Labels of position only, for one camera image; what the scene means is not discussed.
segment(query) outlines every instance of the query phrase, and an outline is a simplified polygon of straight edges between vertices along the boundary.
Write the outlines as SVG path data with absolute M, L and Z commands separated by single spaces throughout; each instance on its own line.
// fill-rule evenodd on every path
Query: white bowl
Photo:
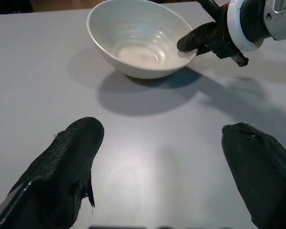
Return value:
M 136 78 L 170 75 L 197 53 L 181 53 L 176 46 L 191 26 L 170 9 L 147 0 L 107 0 L 91 10 L 87 29 L 107 62 Z

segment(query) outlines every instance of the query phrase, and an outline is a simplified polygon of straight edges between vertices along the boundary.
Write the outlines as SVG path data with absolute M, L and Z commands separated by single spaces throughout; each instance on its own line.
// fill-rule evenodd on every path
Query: gray table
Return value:
M 193 27 L 193 2 L 168 4 Z M 96 209 L 75 229 L 254 229 L 221 149 L 221 128 L 249 122 L 286 147 L 286 41 L 265 41 L 249 65 L 208 53 L 176 75 L 138 81 L 98 54 L 88 10 L 0 15 L 0 202 L 54 139 L 84 116 L 105 138 L 92 167 Z

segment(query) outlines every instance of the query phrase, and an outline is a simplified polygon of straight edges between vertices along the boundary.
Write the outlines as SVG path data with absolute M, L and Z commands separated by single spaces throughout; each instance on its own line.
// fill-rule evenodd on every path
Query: white ring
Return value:
M 240 8 L 245 0 L 231 0 L 227 12 L 227 25 L 231 39 L 240 51 L 249 52 L 261 47 L 264 39 L 252 43 L 244 35 L 240 24 Z

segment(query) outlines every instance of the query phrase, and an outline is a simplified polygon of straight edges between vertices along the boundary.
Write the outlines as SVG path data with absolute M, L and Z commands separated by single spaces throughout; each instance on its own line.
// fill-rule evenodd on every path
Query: robotic arm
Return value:
M 231 57 L 240 67 L 248 64 L 242 52 L 258 49 L 265 38 L 286 39 L 286 0 L 231 0 L 219 7 L 214 0 L 197 0 L 215 20 L 182 37 L 181 52 L 212 51 Z

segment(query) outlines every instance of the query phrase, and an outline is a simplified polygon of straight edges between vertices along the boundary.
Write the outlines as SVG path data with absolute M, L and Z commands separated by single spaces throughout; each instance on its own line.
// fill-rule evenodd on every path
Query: wooden floor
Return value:
M 76 10 L 93 8 L 105 0 L 31 0 L 34 12 Z M 165 3 L 178 2 L 177 0 L 164 0 Z

